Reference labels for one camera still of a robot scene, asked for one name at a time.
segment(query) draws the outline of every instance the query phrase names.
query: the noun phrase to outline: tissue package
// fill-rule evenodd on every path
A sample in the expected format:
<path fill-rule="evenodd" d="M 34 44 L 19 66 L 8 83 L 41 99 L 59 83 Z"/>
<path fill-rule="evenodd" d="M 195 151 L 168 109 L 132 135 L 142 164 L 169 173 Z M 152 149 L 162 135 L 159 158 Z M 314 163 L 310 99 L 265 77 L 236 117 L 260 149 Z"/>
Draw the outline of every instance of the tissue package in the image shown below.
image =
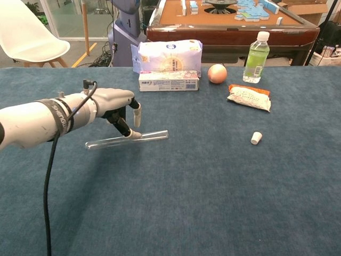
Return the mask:
<path fill-rule="evenodd" d="M 202 43 L 198 40 L 140 43 L 140 71 L 195 70 L 201 74 Z"/>

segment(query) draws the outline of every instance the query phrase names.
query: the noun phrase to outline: blue carpet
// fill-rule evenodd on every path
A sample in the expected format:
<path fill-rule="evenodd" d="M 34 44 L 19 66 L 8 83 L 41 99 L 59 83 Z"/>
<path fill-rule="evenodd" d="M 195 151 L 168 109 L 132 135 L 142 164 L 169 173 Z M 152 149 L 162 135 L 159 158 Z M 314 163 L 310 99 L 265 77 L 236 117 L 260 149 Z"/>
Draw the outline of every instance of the blue carpet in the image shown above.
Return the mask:
<path fill-rule="evenodd" d="M 139 92 L 130 68 L 0 69 L 0 108 L 100 87 L 129 89 L 141 132 L 169 139 L 87 151 L 105 120 L 63 136 L 51 175 L 53 255 L 341 255 L 338 67 L 265 68 L 271 112 L 227 102 L 202 69 L 197 92 Z M 132 126 L 132 110 L 127 108 Z M 261 131 L 262 141 L 250 138 Z M 44 255 L 51 143 L 0 152 L 0 255 Z"/>

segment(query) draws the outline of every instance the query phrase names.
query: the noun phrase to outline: snack package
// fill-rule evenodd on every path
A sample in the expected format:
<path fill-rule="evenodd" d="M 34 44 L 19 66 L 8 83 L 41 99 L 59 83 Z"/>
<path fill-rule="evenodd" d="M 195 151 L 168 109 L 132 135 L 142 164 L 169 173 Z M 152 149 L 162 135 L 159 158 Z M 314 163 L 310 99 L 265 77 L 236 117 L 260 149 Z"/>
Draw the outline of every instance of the snack package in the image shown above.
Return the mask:
<path fill-rule="evenodd" d="M 141 92 L 197 91 L 199 88 L 199 78 L 195 70 L 141 71 L 139 88 Z"/>
<path fill-rule="evenodd" d="M 201 75 L 202 43 L 198 40 L 146 42 L 132 46 L 134 71 L 195 70 Z"/>
<path fill-rule="evenodd" d="M 270 112 L 270 91 L 237 84 L 231 84 L 229 91 L 228 100 Z"/>

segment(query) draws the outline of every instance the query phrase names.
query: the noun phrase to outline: wire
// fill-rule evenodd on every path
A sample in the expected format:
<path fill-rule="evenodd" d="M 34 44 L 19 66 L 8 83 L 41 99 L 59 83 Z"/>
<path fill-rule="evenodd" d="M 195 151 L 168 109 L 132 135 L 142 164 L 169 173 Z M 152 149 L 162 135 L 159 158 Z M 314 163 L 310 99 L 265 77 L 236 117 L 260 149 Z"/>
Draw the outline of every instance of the wire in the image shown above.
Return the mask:
<path fill-rule="evenodd" d="M 113 13 L 113 3 L 112 3 L 112 2 L 111 2 L 111 10 L 112 10 L 112 13 Z M 110 58 L 110 62 L 109 62 L 109 64 L 107 65 L 107 67 L 113 66 L 113 63 L 112 63 L 112 62 L 113 62 L 113 55 L 114 55 L 114 53 L 115 53 L 115 51 L 114 51 L 113 48 L 110 49 L 110 53 L 111 53 L 111 58 Z"/>
<path fill-rule="evenodd" d="M 107 34 L 109 34 L 108 28 L 109 28 L 109 26 L 110 26 L 111 24 L 112 24 L 112 23 L 110 22 L 110 23 L 108 24 L 108 26 L 107 26 Z"/>
<path fill-rule="evenodd" d="M 111 61 L 111 51 L 110 51 L 110 45 L 109 41 L 106 41 L 106 43 L 102 46 L 102 54 L 97 57 L 93 62 L 91 63 L 85 63 L 78 65 L 78 67 L 82 66 L 88 66 L 90 68 L 92 67 L 107 67 L 110 65 Z"/>
<path fill-rule="evenodd" d="M 320 65 L 320 63 L 321 63 L 321 61 L 323 60 L 323 58 L 324 58 L 324 55 L 326 54 L 326 52 L 327 52 L 327 46 L 325 45 L 325 47 L 326 47 L 326 49 L 324 49 L 324 53 L 323 53 L 323 56 L 321 57 L 321 59 L 320 59 L 320 61 L 319 61 L 319 63 L 318 63 L 318 66 Z"/>
<path fill-rule="evenodd" d="M 140 25 L 141 29 L 148 28 L 148 26 L 146 24 L 144 24 L 143 21 L 140 21 L 140 23 L 141 23 L 141 25 Z"/>
<path fill-rule="evenodd" d="M 112 13 L 112 23 L 113 23 L 113 3 L 112 3 L 112 1 L 111 1 L 111 13 Z"/>
<path fill-rule="evenodd" d="M 48 160 L 48 166 L 45 176 L 45 183 L 44 183 L 44 217 L 45 217 L 45 230 L 46 230 L 46 246 L 47 246 L 47 255 L 52 255 L 52 248 L 51 248 L 51 228 L 50 228 L 50 218 L 48 216 L 48 204 L 47 204 L 47 193 L 48 193 L 48 183 L 50 181 L 50 175 L 52 170 L 53 158 L 55 149 L 57 147 L 57 142 L 59 139 L 60 133 L 59 131 L 55 134 L 51 153 L 50 153 L 50 160 Z"/>
<path fill-rule="evenodd" d="M 113 17 L 113 12 L 110 12 L 109 7 L 108 7 L 108 1 L 107 1 L 107 0 L 105 0 L 105 4 L 107 5 L 107 8 L 108 8 L 108 11 L 109 11 L 110 15 Z"/>
<path fill-rule="evenodd" d="M 97 82 L 93 82 L 93 89 L 91 92 L 85 97 L 80 104 L 72 111 L 72 113 L 68 116 L 67 120 L 70 121 L 70 119 L 81 109 L 81 107 L 91 98 L 91 96 L 95 93 L 97 90 Z M 48 166 L 45 176 L 45 182 L 44 182 L 44 218 L 45 218 L 45 231 L 46 231 L 46 249 L 47 249 L 47 256 L 52 256 L 52 246 L 51 246 L 51 227 L 50 227 L 50 217 L 48 214 L 48 184 L 50 183 L 50 176 L 52 171 L 52 165 L 53 165 L 53 159 L 55 150 L 57 147 L 58 139 L 60 137 L 60 132 L 57 131 L 53 138 L 53 143 L 51 147 L 50 152 L 50 159 L 48 160 Z"/>

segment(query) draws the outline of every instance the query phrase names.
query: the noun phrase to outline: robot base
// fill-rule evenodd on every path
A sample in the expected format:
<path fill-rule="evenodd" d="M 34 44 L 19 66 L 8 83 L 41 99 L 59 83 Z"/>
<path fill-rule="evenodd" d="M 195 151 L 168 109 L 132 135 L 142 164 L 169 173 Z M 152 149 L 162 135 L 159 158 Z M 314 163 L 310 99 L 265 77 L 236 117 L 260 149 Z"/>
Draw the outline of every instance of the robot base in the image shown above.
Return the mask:
<path fill-rule="evenodd" d="M 112 61 L 114 67 L 132 67 L 133 60 L 131 44 L 138 46 L 140 42 L 147 41 L 146 35 L 142 32 L 138 37 L 126 32 L 119 20 L 115 21 L 113 29 L 109 31 L 108 39 L 111 56 L 114 42 L 117 44 L 117 51 L 114 53 Z"/>

